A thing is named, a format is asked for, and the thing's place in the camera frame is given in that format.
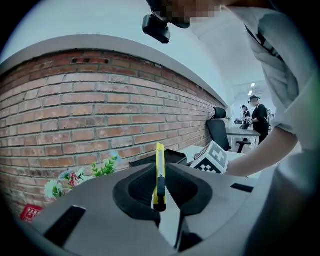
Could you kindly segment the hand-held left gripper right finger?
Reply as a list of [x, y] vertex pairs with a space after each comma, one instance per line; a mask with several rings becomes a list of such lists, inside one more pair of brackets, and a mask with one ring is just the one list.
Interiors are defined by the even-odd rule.
[[258, 179], [166, 164], [166, 186], [180, 210], [178, 256], [247, 256], [274, 171]]

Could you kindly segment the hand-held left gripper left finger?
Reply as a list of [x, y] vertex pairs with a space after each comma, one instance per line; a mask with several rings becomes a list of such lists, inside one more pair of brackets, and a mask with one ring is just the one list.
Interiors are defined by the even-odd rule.
[[145, 164], [88, 180], [32, 222], [51, 256], [171, 256], [152, 209], [156, 166]]

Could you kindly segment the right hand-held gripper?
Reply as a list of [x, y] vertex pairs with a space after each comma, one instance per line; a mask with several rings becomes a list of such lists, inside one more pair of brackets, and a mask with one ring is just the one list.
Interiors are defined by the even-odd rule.
[[214, 174], [225, 174], [228, 155], [216, 142], [208, 144], [194, 159], [191, 168]]

